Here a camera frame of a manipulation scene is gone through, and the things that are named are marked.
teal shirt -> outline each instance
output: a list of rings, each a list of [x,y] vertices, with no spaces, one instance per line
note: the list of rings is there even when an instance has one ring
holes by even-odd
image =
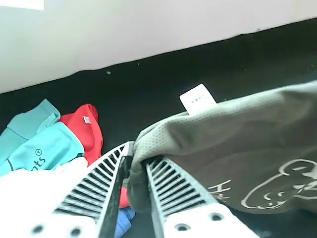
[[[24,168],[53,170],[83,155],[84,148],[46,99],[34,109],[16,115],[0,136],[0,176]]]

black cloth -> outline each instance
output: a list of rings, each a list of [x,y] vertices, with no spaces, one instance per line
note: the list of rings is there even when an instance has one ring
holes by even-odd
[[[317,20],[310,20],[1,94],[0,130],[44,98],[61,114],[91,103],[99,113],[105,153],[135,140],[154,122],[184,111],[179,95],[199,83],[222,102],[317,79],[316,27]],[[262,237],[311,238],[317,232],[317,216],[305,211],[234,213]],[[124,237],[154,237],[150,214],[138,214]]]

clothing tag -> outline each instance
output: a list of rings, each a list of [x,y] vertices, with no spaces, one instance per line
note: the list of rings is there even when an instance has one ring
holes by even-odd
[[[89,117],[83,116],[83,118],[86,124],[91,124]]]
[[[179,96],[179,99],[189,115],[202,112],[217,104],[203,84],[200,84]]]
[[[44,0],[0,0],[0,6],[44,10]]]

red fabric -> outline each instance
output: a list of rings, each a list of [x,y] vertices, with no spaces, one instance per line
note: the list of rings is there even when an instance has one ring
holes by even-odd
[[[90,124],[86,123],[84,117],[88,117]],[[62,115],[63,122],[80,140],[85,149],[85,158],[88,166],[101,156],[103,146],[103,135],[98,125],[98,113],[91,104],[84,104],[74,113]]]
[[[129,206],[129,202],[127,197],[127,189],[125,187],[121,187],[119,208],[124,208],[128,206]]]

white wall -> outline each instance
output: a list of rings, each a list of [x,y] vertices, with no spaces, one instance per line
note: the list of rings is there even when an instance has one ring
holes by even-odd
[[[0,6],[0,93],[317,16],[317,0],[45,0]]]

